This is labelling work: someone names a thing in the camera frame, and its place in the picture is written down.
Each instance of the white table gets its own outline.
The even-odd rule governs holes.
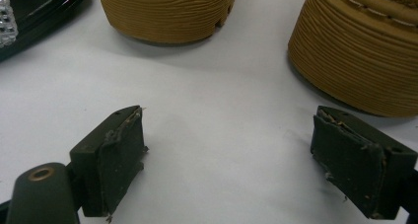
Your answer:
[[[141,105],[149,154],[112,223],[399,223],[366,219],[310,153],[318,105],[418,150],[418,118],[353,112],[301,81],[287,42],[304,0],[237,0],[212,37],[160,47],[123,36],[100,0],[0,63],[0,202],[16,177],[68,152],[109,114]],[[82,223],[105,223],[85,218]]]

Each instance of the white tabletop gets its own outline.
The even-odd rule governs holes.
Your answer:
[[[100,0],[0,63],[0,202],[16,177],[69,151],[109,114],[141,105],[145,170],[112,223],[405,223],[366,219],[310,153],[318,105],[344,109],[418,150],[418,118],[335,104],[303,82],[287,42],[304,0],[236,0],[226,25],[194,44],[123,36]],[[82,223],[105,223],[85,218]]]

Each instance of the white surface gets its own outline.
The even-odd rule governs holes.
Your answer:
[[[19,174],[67,164],[110,113],[139,104],[151,150],[112,223],[405,223],[403,210],[396,221],[367,220],[312,158],[316,107],[340,106],[288,62],[303,2],[237,0],[209,39],[159,47],[119,34],[100,0],[87,1],[0,63],[0,201]],[[353,114],[418,149],[417,118]]]

